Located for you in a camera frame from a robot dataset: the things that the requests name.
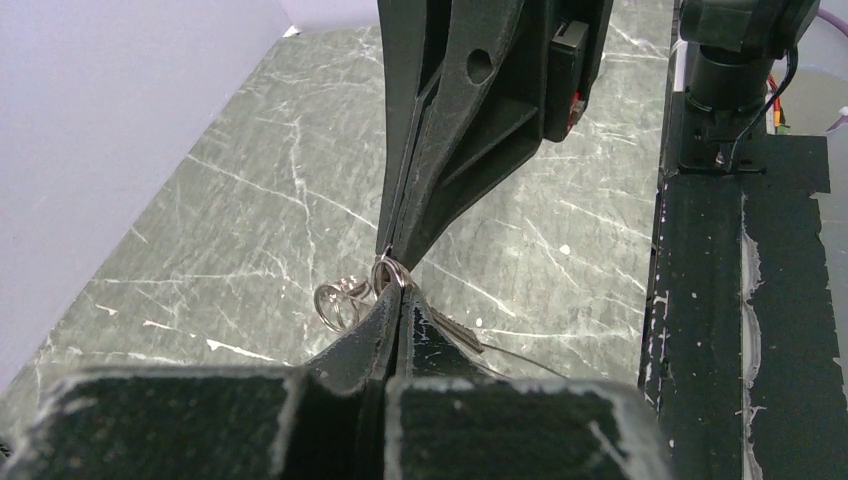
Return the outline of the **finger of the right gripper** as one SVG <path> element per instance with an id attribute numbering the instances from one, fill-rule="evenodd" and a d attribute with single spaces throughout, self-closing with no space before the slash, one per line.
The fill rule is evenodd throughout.
<path id="1" fill-rule="evenodd" d="M 378 3 L 385 77 L 386 161 L 376 253 L 396 245 L 396 227 L 420 132 L 439 88 L 453 3 Z"/>
<path id="2" fill-rule="evenodd" d="M 549 3 L 451 2 L 439 88 L 408 172 L 391 253 L 407 268 L 543 139 Z"/>

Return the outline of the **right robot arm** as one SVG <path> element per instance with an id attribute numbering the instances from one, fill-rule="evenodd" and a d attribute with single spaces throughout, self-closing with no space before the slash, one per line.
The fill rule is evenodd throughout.
<path id="1" fill-rule="evenodd" d="M 446 228 L 564 140 L 597 79 L 608 1 L 382 1 L 386 164 L 376 250 L 415 267 Z M 773 63 L 794 73 L 815 1 L 684 1 L 678 36 L 695 50 L 684 80 L 693 131 L 718 167 L 744 166 L 772 107 Z"/>

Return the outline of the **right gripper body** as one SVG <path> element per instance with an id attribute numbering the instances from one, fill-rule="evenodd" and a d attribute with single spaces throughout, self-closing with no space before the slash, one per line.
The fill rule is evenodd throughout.
<path id="1" fill-rule="evenodd" d="M 585 113 L 598 77 L 613 3 L 557 1 L 548 43 L 544 138 L 561 142 Z"/>

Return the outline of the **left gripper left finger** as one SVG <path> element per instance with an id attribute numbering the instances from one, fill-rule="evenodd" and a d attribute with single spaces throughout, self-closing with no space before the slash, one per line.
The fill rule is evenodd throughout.
<path id="1" fill-rule="evenodd" d="M 403 290 L 306 364 L 109 366 L 60 380 L 5 479 L 379 479 Z"/>

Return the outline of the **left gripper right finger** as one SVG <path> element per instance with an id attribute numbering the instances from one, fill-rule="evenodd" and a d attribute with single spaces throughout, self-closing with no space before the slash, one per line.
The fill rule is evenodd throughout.
<path id="1" fill-rule="evenodd" d="M 402 291 L 386 388 L 388 479 L 671 479 L 669 446 L 633 387 L 604 380 L 495 379 Z"/>

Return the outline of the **large beaded keyring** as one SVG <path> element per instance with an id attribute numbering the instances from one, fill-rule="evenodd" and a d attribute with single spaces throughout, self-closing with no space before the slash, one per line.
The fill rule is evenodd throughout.
<path id="1" fill-rule="evenodd" d="M 391 257 L 392 245 L 387 244 L 376 256 L 369 276 L 363 280 L 355 276 L 341 277 L 335 282 L 320 284 L 313 293 L 313 306 L 321 323 L 330 331 L 339 335 L 358 326 L 386 286 L 396 284 L 401 288 L 414 287 L 410 270 Z M 487 351 L 518 359 L 537 367 L 549 374 L 561 378 L 562 373 L 519 353 L 481 341 L 468 327 L 456 322 L 433 306 L 428 307 L 435 328 L 448 339 L 465 347 L 478 357 Z"/>

